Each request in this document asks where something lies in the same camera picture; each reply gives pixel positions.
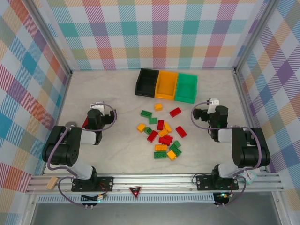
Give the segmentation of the yellow plastic bin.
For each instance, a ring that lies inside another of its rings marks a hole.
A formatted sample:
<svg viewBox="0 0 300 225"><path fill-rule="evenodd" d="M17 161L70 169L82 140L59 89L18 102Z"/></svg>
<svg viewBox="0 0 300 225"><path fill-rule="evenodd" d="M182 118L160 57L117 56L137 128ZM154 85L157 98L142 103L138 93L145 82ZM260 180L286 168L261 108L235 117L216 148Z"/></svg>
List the yellow plastic bin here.
<svg viewBox="0 0 300 225"><path fill-rule="evenodd" d="M155 88L155 97L174 100L177 80L178 73L160 70Z"/></svg>

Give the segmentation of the small wooden block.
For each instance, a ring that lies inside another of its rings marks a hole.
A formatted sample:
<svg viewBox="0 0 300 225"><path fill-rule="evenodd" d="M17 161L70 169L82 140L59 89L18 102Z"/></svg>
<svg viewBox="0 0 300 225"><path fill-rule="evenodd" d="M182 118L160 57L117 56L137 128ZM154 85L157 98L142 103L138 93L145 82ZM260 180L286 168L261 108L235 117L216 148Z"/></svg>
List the small wooden block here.
<svg viewBox="0 0 300 225"><path fill-rule="evenodd" d="M51 177L48 184L46 185L46 189L48 190L53 190L53 188L55 187L56 183L58 182L58 178L57 177Z"/></svg>

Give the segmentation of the small teal alarm clock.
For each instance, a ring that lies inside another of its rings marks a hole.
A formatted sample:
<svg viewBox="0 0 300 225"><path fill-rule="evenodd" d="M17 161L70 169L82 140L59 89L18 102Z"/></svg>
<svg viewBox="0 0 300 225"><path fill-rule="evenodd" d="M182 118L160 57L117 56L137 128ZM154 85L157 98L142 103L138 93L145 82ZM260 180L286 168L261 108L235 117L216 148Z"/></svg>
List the small teal alarm clock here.
<svg viewBox="0 0 300 225"><path fill-rule="evenodd" d="M247 185L252 184L257 178L257 175L253 173L251 170L242 172L240 176L245 178Z"/></svg>

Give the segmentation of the black plastic bin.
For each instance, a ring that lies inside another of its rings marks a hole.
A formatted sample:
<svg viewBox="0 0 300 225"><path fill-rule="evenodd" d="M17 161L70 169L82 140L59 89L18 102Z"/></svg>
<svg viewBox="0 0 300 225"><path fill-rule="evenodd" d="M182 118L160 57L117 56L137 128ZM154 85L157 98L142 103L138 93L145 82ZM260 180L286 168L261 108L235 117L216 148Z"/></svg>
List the black plastic bin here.
<svg viewBox="0 0 300 225"><path fill-rule="evenodd" d="M135 85L135 94L153 98L158 80L158 70L141 68Z"/></svg>

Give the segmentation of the green plastic bin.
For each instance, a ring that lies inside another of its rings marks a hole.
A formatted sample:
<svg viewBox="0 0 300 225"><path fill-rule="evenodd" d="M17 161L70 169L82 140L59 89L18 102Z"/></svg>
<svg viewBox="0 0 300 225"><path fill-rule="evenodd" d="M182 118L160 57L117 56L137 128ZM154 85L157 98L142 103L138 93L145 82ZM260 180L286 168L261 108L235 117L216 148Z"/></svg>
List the green plastic bin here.
<svg viewBox="0 0 300 225"><path fill-rule="evenodd" d="M179 73L175 101L193 104L197 95L197 82L198 77L196 75Z"/></svg>

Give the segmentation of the aluminium mounting rail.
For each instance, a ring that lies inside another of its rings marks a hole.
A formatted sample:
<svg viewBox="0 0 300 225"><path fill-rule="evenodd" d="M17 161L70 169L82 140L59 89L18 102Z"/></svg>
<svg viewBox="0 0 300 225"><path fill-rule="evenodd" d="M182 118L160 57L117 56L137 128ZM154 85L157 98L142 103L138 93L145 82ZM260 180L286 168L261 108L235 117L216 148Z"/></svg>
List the aluminium mounting rail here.
<svg viewBox="0 0 300 225"><path fill-rule="evenodd" d="M57 194L58 184L52 189L47 189L47 185L52 177L61 179L66 174L46 174L43 176L33 176L29 182L27 194ZM100 174L100 176L113 177L107 185L99 185L100 189L109 194L129 194L130 188L141 187L142 194L182 194L198 192L197 185L202 185L193 174ZM279 174L259 172L256 180L246 186L246 192L276 192L284 191L284 185Z"/></svg>

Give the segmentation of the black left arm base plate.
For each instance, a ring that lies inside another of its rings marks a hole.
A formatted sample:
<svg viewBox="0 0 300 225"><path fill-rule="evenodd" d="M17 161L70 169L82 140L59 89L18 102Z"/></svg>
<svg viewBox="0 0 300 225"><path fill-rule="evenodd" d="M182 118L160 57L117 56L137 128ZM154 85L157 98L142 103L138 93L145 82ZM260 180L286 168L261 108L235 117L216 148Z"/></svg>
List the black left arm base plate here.
<svg viewBox="0 0 300 225"><path fill-rule="evenodd" d="M94 177L88 180L73 179L72 192L111 192L113 177Z"/></svg>

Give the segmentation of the aluminium frame post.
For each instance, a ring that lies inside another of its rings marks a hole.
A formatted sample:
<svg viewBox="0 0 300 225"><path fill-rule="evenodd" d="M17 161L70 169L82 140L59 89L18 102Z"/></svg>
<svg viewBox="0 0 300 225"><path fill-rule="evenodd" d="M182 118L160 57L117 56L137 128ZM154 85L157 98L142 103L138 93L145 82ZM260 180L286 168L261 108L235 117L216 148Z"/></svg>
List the aluminium frame post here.
<svg viewBox="0 0 300 225"><path fill-rule="evenodd" d="M48 28L46 22L44 21L41 13L38 10L38 7L35 5L34 0L23 0L24 4L30 11L35 22L41 30L41 33L45 37L45 40L49 44L50 48L53 50L54 55L57 57L58 62L61 64L63 70L67 73L69 77L72 76L72 70L68 65L62 51L60 50L58 44L56 43L50 29Z"/></svg>
<svg viewBox="0 0 300 225"><path fill-rule="evenodd" d="M245 45L244 50L241 53L241 56L237 61L236 65L233 67L236 74L238 74L238 72L241 71L243 65L246 63L247 58L250 55L250 52L253 50L257 40L260 38L262 32L264 31L269 19L271 18L279 2L280 0L270 0L266 4L266 8L262 13L261 18L256 23L256 26L254 27L254 31L249 38L249 41Z"/></svg>

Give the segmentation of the red triangle sign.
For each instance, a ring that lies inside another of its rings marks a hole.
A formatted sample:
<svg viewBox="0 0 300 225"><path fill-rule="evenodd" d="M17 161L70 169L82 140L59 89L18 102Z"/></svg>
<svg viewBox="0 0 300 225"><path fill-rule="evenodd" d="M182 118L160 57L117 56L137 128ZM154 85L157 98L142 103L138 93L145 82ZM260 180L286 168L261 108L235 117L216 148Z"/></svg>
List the red triangle sign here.
<svg viewBox="0 0 300 225"><path fill-rule="evenodd" d="M129 190L133 194L133 196L137 199L139 196L139 193L142 189L142 186L137 186L137 187L130 187Z"/></svg>

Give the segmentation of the aluminium side rail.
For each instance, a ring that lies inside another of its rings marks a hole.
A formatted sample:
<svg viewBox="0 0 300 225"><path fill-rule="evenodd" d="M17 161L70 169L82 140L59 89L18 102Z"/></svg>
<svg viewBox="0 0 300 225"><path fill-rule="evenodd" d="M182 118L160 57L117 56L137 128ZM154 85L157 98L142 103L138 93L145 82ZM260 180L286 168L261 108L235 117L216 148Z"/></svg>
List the aluminium side rail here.
<svg viewBox="0 0 300 225"><path fill-rule="evenodd" d="M58 125L58 123L60 121L61 113L62 113L62 110L63 110L63 107L64 107L66 96L68 94L68 89L69 89L69 86L70 86L70 83L71 83L71 79L72 79L73 73L74 73L74 70L71 70L71 73L70 73L70 75L69 75L69 77L67 79L65 93L63 95L63 99L62 99L61 104L60 104L60 109L59 109L59 113L58 113L58 117L57 117L57 120L55 122L55 125ZM44 163L40 175L44 174L44 171L45 171L46 168L48 168L47 167L47 163Z"/></svg>
<svg viewBox="0 0 300 225"><path fill-rule="evenodd" d="M248 106L246 95L242 90L238 73L233 71L233 80L239 95L246 125L242 128L243 134L238 135L233 141L234 162L243 170L254 170L270 164L270 152L263 131L260 127L254 127L253 117Z"/></svg>

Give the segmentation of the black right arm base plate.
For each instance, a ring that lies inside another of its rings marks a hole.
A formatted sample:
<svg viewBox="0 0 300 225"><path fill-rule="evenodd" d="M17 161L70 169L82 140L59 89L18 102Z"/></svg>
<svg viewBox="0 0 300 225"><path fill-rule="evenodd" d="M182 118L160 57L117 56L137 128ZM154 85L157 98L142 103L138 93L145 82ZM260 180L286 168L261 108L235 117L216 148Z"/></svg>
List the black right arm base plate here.
<svg viewBox="0 0 300 225"><path fill-rule="evenodd" d="M232 178L220 178L212 175L197 175L196 186L198 191L204 190L238 190L239 185L237 180Z"/></svg>

